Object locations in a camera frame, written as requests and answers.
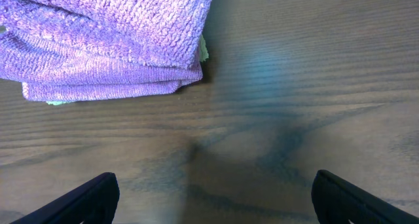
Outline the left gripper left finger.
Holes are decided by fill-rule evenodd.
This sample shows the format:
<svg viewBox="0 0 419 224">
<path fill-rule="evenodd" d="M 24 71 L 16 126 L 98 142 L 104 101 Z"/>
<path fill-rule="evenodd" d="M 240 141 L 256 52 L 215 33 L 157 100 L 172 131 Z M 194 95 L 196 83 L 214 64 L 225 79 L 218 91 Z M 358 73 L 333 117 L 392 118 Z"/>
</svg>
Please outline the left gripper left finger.
<svg viewBox="0 0 419 224">
<path fill-rule="evenodd" d="M 11 224 L 112 224 L 119 198 L 116 175 L 105 172 Z"/>
</svg>

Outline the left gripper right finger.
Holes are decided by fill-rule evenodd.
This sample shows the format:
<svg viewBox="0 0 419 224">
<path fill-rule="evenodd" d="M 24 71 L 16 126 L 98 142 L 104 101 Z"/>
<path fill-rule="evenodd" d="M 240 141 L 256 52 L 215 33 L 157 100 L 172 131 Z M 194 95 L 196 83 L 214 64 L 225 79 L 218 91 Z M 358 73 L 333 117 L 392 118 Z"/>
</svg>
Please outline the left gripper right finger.
<svg viewBox="0 0 419 224">
<path fill-rule="evenodd" d="M 418 224 L 418 218 L 327 170 L 319 170 L 311 199 L 320 224 Z"/>
</svg>

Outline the folded purple cloth stack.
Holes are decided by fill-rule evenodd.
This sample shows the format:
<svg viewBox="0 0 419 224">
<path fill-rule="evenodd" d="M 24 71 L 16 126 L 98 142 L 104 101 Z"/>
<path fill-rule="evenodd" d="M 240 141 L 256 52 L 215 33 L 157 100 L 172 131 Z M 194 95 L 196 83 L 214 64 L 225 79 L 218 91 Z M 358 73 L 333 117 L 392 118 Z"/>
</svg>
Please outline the folded purple cloth stack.
<svg viewBox="0 0 419 224">
<path fill-rule="evenodd" d="M 211 0 L 1 0 L 1 77 L 139 84 L 190 71 Z"/>
</svg>

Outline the green cloth under purple stack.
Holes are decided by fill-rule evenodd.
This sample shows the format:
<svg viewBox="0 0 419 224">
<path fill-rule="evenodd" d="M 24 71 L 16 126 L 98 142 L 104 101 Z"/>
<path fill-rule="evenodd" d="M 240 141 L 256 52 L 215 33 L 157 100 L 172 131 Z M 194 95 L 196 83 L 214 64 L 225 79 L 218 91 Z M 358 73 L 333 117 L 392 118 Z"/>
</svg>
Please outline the green cloth under purple stack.
<svg viewBox="0 0 419 224">
<path fill-rule="evenodd" d="M 94 100 L 110 100 L 119 98 L 133 98 L 139 96 L 151 96 L 171 94 L 191 83 L 199 81 L 203 77 L 200 64 L 209 58 L 206 42 L 200 38 L 195 63 L 190 71 L 181 73 L 163 74 L 161 81 L 139 84 L 97 84 L 97 85 L 64 85 L 54 86 L 38 83 L 23 83 L 22 94 L 29 101 L 45 102 L 50 105 Z"/>
</svg>

